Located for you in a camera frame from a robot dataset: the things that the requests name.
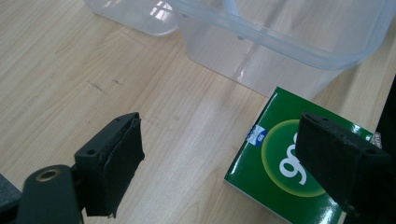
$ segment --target wooden table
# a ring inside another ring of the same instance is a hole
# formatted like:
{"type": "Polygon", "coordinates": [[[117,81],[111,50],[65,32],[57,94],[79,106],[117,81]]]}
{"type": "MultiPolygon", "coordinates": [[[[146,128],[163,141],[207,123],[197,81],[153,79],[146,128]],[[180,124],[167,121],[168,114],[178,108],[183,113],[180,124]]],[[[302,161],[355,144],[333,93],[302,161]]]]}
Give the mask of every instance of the wooden table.
{"type": "MultiPolygon", "coordinates": [[[[223,177],[268,98],[192,62],[179,32],[152,37],[82,0],[0,1],[0,173],[19,189],[117,116],[138,111],[146,159],[118,217],[86,223],[277,223],[223,177]]],[[[314,102],[374,131],[396,72],[381,49],[314,102]]]]}

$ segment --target transparent plastic box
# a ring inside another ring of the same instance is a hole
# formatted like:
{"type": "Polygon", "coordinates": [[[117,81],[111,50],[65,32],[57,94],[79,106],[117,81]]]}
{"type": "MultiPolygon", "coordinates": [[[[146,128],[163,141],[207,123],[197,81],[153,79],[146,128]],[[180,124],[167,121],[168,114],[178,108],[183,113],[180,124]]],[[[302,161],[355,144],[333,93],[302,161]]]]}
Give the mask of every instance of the transparent plastic box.
{"type": "Polygon", "coordinates": [[[307,99],[378,49],[396,8],[395,0],[168,3],[195,62],[266,96],[279,86],[307,99]]]}
{"type": "Polygon", "coordinates": [[[160,0],[84,0],[96,14],[148,35],[169,35],[177,29],[172,8],[160,0]]]}

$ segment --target green box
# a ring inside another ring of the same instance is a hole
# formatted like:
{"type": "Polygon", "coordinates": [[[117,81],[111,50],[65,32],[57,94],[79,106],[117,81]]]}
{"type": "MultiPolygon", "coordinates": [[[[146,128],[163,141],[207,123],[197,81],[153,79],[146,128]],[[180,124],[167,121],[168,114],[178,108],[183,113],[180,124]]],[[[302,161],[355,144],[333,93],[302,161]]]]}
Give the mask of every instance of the green box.
{"type": "Polygon", "coordinates": [[[277,88],[224,179],[291,223],[337,223],[340,207],[294,157],[303,112],[332,119],[367,141],[373,136],[362,127],[277,88]]]}

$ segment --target box logo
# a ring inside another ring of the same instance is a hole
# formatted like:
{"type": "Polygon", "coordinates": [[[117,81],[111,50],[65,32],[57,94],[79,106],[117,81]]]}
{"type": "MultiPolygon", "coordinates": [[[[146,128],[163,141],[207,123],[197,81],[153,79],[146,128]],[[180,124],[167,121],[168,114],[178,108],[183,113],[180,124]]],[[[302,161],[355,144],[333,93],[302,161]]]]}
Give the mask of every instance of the box logo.
{"type": "Polygon", "coordinates": [[[316,197],[325,190],[295,157],[299,120],[278,123],[262,143],[262,164],[278,187],[299,197],[316,197]]]}

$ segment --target metal screw hole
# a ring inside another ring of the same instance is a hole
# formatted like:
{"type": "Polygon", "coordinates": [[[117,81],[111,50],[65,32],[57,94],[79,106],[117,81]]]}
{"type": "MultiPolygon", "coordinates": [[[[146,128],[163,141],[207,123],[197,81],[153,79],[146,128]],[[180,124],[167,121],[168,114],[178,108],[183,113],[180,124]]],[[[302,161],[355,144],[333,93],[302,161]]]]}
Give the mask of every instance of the metal screw hole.
{"type": "Polygon", "coordinates": [[[61,173],[60,170],[46,170],[43,171],[41,174],[35,177],[35,180],[38,182],[46,182],[49,181],[53,178],[55,178],[57,175],[61,173]]]}

